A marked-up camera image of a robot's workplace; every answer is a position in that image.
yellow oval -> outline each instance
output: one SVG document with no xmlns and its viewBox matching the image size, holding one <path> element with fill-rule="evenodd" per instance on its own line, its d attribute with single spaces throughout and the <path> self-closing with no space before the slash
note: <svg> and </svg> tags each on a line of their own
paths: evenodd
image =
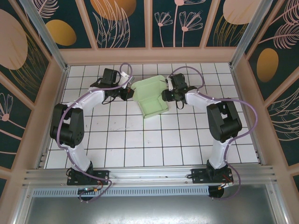
<svg viewBox="0 0 299 224">
<path fill-rule="evenodd" d="M 278 54 L 271 48 L 264 49 L 257 60 L 257 77 L 262 82 L 270 81 L 278 67 Z"/>
<path fill-rule="evenodd" d="M 123 19 L 122 15 L 116 16 L 117 10 L 114 2 L 120 11 L 123 9 L 126 12 L 127 17 L 132 15 L 136 9 L 136 0 L 90 0 L 94 10 L 103 18 L 107 20 Z"/>
<path fill-rule="evenodd" d="M 62 20 L 51 20 L 47 22 L 46 27 L 53 40 L 63 46 L 70 46 L 77 40 L 73 28 Z"/>
<path fill-rule="evenodd" d="M 28 44 L 21 24 L 9 13 L 0 9 L 0 64 L 17 70 L 27 58 Z"/>
<path fill-rule="evenodd" d="M 226 0 L 223 5 L 224 19 L 235 25 L 251 21 L 261 0 Z"/>
</svg>

flower drawing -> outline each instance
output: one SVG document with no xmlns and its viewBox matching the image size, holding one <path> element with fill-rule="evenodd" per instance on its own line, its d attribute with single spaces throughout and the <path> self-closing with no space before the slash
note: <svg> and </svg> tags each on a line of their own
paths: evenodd
<svg viewBox="0 0 299 224">
<path fill-rule="evenodd" d="M 12 123 L 13 125 L 15 125 L 19 128 L 25 129 L 21 125 L 18 125 L 18 124 L 14 123 L 13 121 L 11 121 L 9 119 L 10 118 L 10 112 L 11 112 L 12 107 L 13 107 L 13 101 L 14 101 L 14 98 L 11 95 L 8 94 L 7 97 L 5 98 L 4 94 L 0 93 L 0 122 L 1 121 L 3 121 L 3 122 L 8 121 L 8 122 Z M 0 129 L 0 133 L 6 134 L 6 135 L 8 135 L 12 138 L 18 139 L 18 140 L 22 140 L 22 138 L 14 135 L 14 134 L 8 133 L 8 132 L 6 132 L 2 129 Z M 16 153 L 8 153 L 8 152 L 2 152 L 2 151 L 0 151 L 0 153 L 16 154 Z"/>
<path fill-rule="evenodd" d="M 178 14 L 178 7 L 183 5 L 195 5 L 205 2 L 206 0 L 174 0 L 176 6 L 176 11 L 174 15 L 174 25 L 173 25 L 173 47 L 176 47 L 176 21 L 177 21 L 177 14 Z"/>
<path fill-rule="evenodd" d="M 164 47 L 163 40 L 162 40 L 161 27 L 171 25 L 173 23 L 173 20 L 171 19 L 169 12 L 161 13 L 161 15 L 160 15 L 160 13 L 155 13 L 155 19 L 159 26 L 161 44 L 162 44 L 162 47 Z"/>
<path fill-rule="evenodd" d="M 182 38 L 182 47 L 184 46 L 184 35 L 185 32 L 191 30 L 202 29 L 203 23 L 201 21 L 200 12 L 199 13 L 189 13 L 186 17 L 186 12 L 179 14 L 179 21 L 181 23 L 183 38 Z"/>
</svg>

white tile floor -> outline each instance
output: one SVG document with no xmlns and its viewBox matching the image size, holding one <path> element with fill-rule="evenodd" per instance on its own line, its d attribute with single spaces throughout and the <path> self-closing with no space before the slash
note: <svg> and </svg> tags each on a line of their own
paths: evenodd
<svg viewBox="0 0 299 224">
<path fill-rule="evenodd" d="M 180 66 L 192 66 L 203 72 L 206 86 L 202 93 L 214 97 L 238 98 L 227 63 L 132 64 L 135 82 L 154 75 L 167 76 Z M 105 68 L 119 70 L 119 65 L 73 66 L 65 86 L 63 103 L 83 95 L 89 85 L 102 76 Z M 192 69 L 181 69 L 189 85 L 201 85 Z M 206 164 L 212 151 L 207 114 L 185 105 L 178 110 L 174 102 L 161 115 L 143 119 L 138 104 L 132 99 L 117 99 L 99 105 L 85 114 L 83 145 L 94 167 L 142 167 Z M 243 129 L 248 130 L 242 107 L 236 104 Z M 257 163 L 250 136 L 238 139 L 229 150 L 228 162 Z M 45 168 L 68 168 L 66 153 L 51 142 Z"/>
</svg>

leaf drawing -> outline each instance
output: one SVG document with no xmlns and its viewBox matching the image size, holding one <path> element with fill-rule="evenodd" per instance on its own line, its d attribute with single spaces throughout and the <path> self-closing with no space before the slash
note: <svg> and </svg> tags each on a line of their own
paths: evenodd
<svg viewBox="0 0 299 224">
<path fill-rule="evenodd" d="M 299 22 L 299 0 L 288 0 L 283 18 L 288 24 Z"/>
<path fill-rule="evenodd" d="M 49 19 L 59 8 L 57 0 L 32 0 L 40 17 Z"/>
<path fill-rule="evenodd" d="M 268 111 L 279 140 L 299 139 L 299 89 L 272 103 Z"/>
<path fill-rule="evenodd" d="M 268 40 L 273 40 L 276 48 L 291 49 L 299 41 L 299 23 L 280 26 L 274 37 L 260 41 L 259 44 Z"/>
<path fill-rule="evenodd" d="M 100 48 L 127 47 L 130 40 L 130 26 L 126 12 L 114 1 L 114 8 L 108 0 L 94 1 L 97 11 L 93 13 L 98 33 L 96 41 Z"/>
</svg>

purple cable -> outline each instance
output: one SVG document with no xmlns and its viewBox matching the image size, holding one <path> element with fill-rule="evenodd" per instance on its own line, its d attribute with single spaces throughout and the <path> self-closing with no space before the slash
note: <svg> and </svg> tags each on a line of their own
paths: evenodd
<svg viewBox="0 0 299 224">
<path fill-rule="evenodd" d="M 171 73 L 171 75 L 173 75 L 174 72 L 176 72 L 177 70 L 182 69 L 182 68 L 193 69 L 194 71 L 196 71 L 196 72 L 200 75 L 201 80 L 202 80 L 202 85 L 201 85 L 200 87 L 197 88 L 197 93 L 198 93 L 199 95 L 201 95 L 202 97 L 205 97 L 205 98 L 210 99 L 210 100 L 216 100 L 216 101 L 233 101 L 233 102 L 239 102 L 239 103 L 241 103 L 241 104 L 244 104 L 244 105 L 248 106 L 248 107 L 253 111 L 253 113 L 254 113 L 254 115 L 255 115 L 255 117 L 256 117 L 256 120 L 255 120 L 255 122 L 254 122 L 254 125 L 253 125 L 253 126 L 246 132 L 246 133 L 241 134 L 241 135 L 239 135 L 239 136 L 237 136 L 237 137 L 235 137 L 235 138 L 232 138 L 232 139 L 228 142 L 228 145 L 226 146 L 225 151 L 224 151 L 224 158 L 223 158 L 223 159 L 224 159 L 224 162 L 225 162 L 229 167 L 231 167 L 232 170 L 234 170 L 235 173 L 237 174 L 237 176 L 238 176 L 238 180 L 239 180 L 239 185 L 238 185 L 238 189 L 237 189 L 237 191 L 236 191 L 233 195 L 231 195 L 231 196 L 229 196 L 229 197 L 226 197 L 226 198 L 218 198 L 218 199 L 219 199 L 219 200 L 228 200 L 228 199 L 231 199 L 231 198 L 235 197 L 235 196 L 239 193 L 239 191 L 240 191 L 240 187 L 241 187 L 241 177 L 240 177 L 240 174 L 238 173 L 238 171 L 237 171 L 232 165 L 230 165 L 230 164 L 228 163 L 228 161 L 227 161 L 227 153 L 228 153 L 228 149 L 229 149 L 230 144 L 231 144 L 233 141 L 235 141 L 235 140 L 237 140 L 237 139 L 239 139 L 239 138 L 241 138 L 241 137 L 244 137 L 245 135 L 248 135 L 248 134 L 250 134 L 250 133 L 253 132 L 253 130 L 254 130 L 255 127 L 257 126 L 257 122 L 258 122 L 257 112 L 256 112 L 256 110 L 254 109 L 254 107 L 253 107 L 252 105 L 250 105 L 249 103 L 247 103 L 247 102 L 245 102 L 245 101 L 243 101 L 243 100 L 239 100 L 239 99 L 230 99 L 230 98 L 213 98 L 213 97 L 209 97 L 209 96 L 207 96 L 207 95 L 205 95 L 205 94 L 200 93 L 200 92 L 199 92 L 199 89 L 202 88 L 202 87 L 205 85 L 205 81 L 204 81 L 204 78 L 203 78 L 202 74 L 201 74 L 197 69 L 195 69 L 195 68 L 192 68 L 192 67 L 190 67 L 190 66 L 182 66 L 182 67 L 179 67 L 179 68 L 175 69 L 175 70 Z"/>
<path fill-rule="evenodd" d="M 119 86 L 116 86 L 116 87 L 111 87 L 111 88 L 97 88 L 97 89 L 94 89 L 94 90 L 91 90 L 91 91 L 85 93 L 83 96 L 81 96 L 79 99 L 77 99 L 72 105 L 70 105 L 70 106 L 65 110 L 65 112 L 63 113 L 63 115 L 62 115 L 62 117 L 61 117 L 61 119 L 60 119 L 60 122 L 59 122 L 58 130 L 57 130 L 57 139 L 56 139 L 56 141 L 57 141 L 57 145 L 58 145 L 59 148 L 64 149 L 64 150 L 66 151 L 66 153 L 67 153 L 67 157 L 69 158 L 69 160 L 71 161 L 71 163 L 74 165 L 74 167 L 77 168 L 81 173 L 83 173 L 84 175 L 86 175 L 86 176 L 88 176 L 88 177 L 90 177 L 90 178 L 93 178 L 93 179 L 96 179 L 96 180 L 99 180 L 99 181 L 108 181 L 108 182 L 109 182 L 109 185 L 108 185 L 108 187 L 107 187 L 105 190 L 103 190 L 98 196 L 93 197 L 93 198 L 90 199 L 89 201 L 86 201 L 86 203 L 93 202 L 93 201 L 95 201 L 96 199 L 98 199 L 99 197 L 101 197 L 101 196 L 102 196 L 102 195 L 103 195 L 103 194 L 104 194 L 104 193 L 111 187 L 111 185 L 112 185 L 112 181 L 109 180 L 109 179 L 106 180 L 106 179 L 104 179 L 104 178 L 99 178 L 99 177 L 90 175 L 90 174 L 86 173 L 85 171 L 81 170 L 80 167 L 77 166 L 77 165 L 74 163 L 74 161 L 73 161 L 72 158 L 71 158 L 70 152 L 68 151 L 68 148 L 63 147 L 63 146 L 61 146 L 61 144 L 60 144 L 59 137 L 60 137 L 61 126 L 62 126 L 62 124 L 63 124 L 64 118 L 65 118 L 67 112 L 68 112 L 74 105 L 78 104 L 82 99 L 84 99 L 84 98 L 85 98 L 86 96 L 88 96 L 89 94 L 92 94 L 93 92 L 100 91 L 100 90 L 116 90 L 116 89 L 119 89 L 119 88 L 121 88 L 122 86 L 126 85 L 126 84 L 130 81 L 130 78 L 132 77 L 132 73 L 133 73 L 133 71 L 132 71 L 132 66 L 131 66 L 129 63 L 123 63 L 123 64 L 121 64 L 121 66 L 120 66 L 120 72 L 121 72 L 121 68 L 122 68 L 123 65 L 125 65 L 125 64 L 128 65 L 128 67 L 130 68 L 130 76 L 129 76 L 129 79 L 128 79 L 124 84 L 119 85 Z"/>
</svg>

